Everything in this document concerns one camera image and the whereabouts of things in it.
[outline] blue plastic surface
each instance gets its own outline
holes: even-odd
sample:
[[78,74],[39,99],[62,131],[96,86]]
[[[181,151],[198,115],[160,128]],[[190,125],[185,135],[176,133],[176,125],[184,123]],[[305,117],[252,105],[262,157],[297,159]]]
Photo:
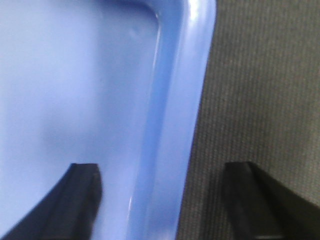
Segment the blue plastic surface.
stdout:
[[93,240],[174,240],[214,0],[0,1],[0,236],[98,163]]

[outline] blue plastic bin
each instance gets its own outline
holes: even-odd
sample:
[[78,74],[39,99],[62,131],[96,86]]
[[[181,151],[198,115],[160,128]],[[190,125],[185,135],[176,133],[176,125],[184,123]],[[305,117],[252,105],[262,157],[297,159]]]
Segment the blue plastic bin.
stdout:
[[174,240],[214,0],[0,1],[0,235],[98,163],[93,240]]

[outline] blue plastic tray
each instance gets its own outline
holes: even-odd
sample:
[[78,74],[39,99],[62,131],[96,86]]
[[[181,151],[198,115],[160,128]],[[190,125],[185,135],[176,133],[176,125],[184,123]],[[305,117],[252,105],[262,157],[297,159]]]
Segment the blue plastic tray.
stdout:
[[98,163],[94,240],[173,240],[214,0],[0,1],[0,235]]

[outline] gray carpet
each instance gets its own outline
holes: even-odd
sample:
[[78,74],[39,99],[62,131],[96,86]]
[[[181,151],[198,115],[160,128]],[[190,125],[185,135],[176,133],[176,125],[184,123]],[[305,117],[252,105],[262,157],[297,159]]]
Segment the gray carpet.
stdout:
[[177,240],[233,240],[225,162],[320,206],[320,0],[218,0]]

